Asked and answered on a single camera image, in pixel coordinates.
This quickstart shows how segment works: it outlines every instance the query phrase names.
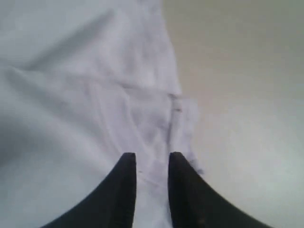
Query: white cloth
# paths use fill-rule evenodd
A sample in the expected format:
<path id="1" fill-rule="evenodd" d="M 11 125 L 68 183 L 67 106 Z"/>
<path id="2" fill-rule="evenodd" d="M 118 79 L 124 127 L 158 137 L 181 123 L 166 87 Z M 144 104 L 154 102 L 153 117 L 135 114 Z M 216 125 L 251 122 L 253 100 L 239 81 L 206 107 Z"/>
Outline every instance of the white cloth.
<path id="1" fill-rule="evenodd" d="M 160 1 L 1 1 L 0 59 L 0 227 L 55 219 L 124 152 L 137 156 L 133 227 L 171 227 L 169 153 L 201 170 Z"/>

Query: white fabric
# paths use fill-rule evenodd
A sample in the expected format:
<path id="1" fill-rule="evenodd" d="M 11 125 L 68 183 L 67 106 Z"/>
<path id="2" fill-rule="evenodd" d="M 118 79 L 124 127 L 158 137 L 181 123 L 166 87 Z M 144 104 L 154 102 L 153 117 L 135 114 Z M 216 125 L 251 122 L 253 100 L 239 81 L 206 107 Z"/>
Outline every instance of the white fabric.
<path id="1" fill-rule="evenodd" d="M 158 0 L 1 1 L 0 59 L 0 227 L 53 220 L 124 152 L 137 156 L 133 227 L 171 227 L 169 153 L 201 170 Z"/>

